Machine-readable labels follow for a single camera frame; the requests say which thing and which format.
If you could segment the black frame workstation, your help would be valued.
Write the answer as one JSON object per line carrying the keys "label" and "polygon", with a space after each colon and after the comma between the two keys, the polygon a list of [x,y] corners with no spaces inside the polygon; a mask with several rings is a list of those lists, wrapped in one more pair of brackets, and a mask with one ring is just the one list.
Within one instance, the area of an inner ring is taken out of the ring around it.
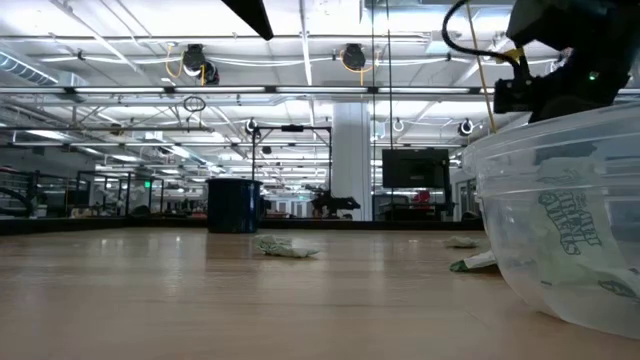
{"label": "black frame workstation", "polygon": [[149,217],[164,210],[167,185],[142,171],[78,171],[69,204],[74,216]]}

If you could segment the black monitor screen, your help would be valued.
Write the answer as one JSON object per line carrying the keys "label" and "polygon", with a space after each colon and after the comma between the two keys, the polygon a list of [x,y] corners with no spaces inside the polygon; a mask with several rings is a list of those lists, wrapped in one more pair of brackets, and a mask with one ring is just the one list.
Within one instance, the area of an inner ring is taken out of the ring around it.
{"label": "black monitor screen", "polygon": [[385,188],[445,189],[449,185],[449,153],[433,148],[383,150],[382,184]]}

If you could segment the white building column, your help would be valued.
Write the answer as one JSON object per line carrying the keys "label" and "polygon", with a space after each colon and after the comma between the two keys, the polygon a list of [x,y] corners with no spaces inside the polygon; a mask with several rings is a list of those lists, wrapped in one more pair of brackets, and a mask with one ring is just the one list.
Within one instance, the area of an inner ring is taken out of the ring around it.
{"label": "white building column", "polygon": [[336,103],[332,122],[332,193],[360,205],[355,221],[372,220],[371,125],[366,103]]}

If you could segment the clear plastic bowl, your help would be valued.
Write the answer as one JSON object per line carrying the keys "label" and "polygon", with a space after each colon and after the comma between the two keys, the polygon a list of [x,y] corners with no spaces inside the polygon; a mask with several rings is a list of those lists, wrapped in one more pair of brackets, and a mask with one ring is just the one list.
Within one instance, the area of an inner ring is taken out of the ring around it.
{"label": "clear plastic bowl", "polygon": [[[566,322],[640,340],[640,102],[486,137],[462,155],[497,265],[527,304]],[[543,258],[532,211],[543,191],[604,196],[624,263],[559,266]]]}

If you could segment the black metal table frame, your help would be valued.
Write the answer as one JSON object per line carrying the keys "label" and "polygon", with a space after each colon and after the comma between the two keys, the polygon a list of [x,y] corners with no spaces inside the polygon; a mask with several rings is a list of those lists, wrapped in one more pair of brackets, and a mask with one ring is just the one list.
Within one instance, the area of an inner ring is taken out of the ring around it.
{"label": "black metal table frame", "polygon": [[[206,228],[204,218],[42,218],[0,220],[0,236],[26,235],[50,232],[74,232],[116,228]],[[481,220],[466,222],[437,221],[347,221],[266,219],[260,229],[268,230],[354,230],[354,231],[483,231]]]}

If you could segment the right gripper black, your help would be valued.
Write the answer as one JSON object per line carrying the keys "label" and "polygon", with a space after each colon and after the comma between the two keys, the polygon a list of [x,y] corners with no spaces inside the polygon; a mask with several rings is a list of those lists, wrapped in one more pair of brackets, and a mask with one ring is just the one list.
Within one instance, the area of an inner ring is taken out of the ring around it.
{"label": "right gripper black", "polygon": [[538,79],[528,122],[610,106],[629,82],[639,53],[640,42],[575,48],[564,66]]}

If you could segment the dark blue mug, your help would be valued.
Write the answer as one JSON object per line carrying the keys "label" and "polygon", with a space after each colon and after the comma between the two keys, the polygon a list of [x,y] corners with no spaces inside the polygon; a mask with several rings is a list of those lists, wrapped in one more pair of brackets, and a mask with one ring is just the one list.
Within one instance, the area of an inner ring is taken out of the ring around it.
{"label": "dark blue mug", "polygon": [[206,181],[207,229],[210,233],[256,233],[260,221],[262,183],[251,179]]}

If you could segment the black frame stand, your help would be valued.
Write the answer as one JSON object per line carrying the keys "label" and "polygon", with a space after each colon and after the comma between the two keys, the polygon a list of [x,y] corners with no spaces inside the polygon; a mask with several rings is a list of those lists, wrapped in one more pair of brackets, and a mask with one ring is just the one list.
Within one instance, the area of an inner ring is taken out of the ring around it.
{"label": "black frame stand", "polygon": [[[311,132],[314,136],[314,141],[309,143],[302,143],[296,141],[289,142],[275,142],[269,143],[266,139],[273,131],[279,131],[283,133],[303,133],[303,132]],[[277,169],[280,167],[291,167],[291,168],[302,168],[305,165],[313,165],[316,168],[324,167],[326,169],[325,180],[327,181],[326,188],[322,190],[320,187],[310,189],[311,192],[315,194],[316,197],[321,198],[322,200],[328,199],[332,196],[332,170],[333,170],[333,135],[332,129],[330,127],[320,127],[320,126],[306,126],[306,125],[280,125],[280,126],[258,126],[255,125],[251,130],[251,179],[256,179],[256,170],[258,168],[262,168],[262,165],[258,166],[256,161],[258,160],[256,156],[257,149],[261,147],[277,147],[277,148],[293,148],[293,147],[304,147],[304,148],[313,148],[317,147],[326,147],[328,149],[328,155],[326,158],[319,158],[314,156],[313,158],[265,158],[262,157],[261,161],[267,164],[267,166],[272,171],[272,178],[280,181],[282,177],[277,172]]]}

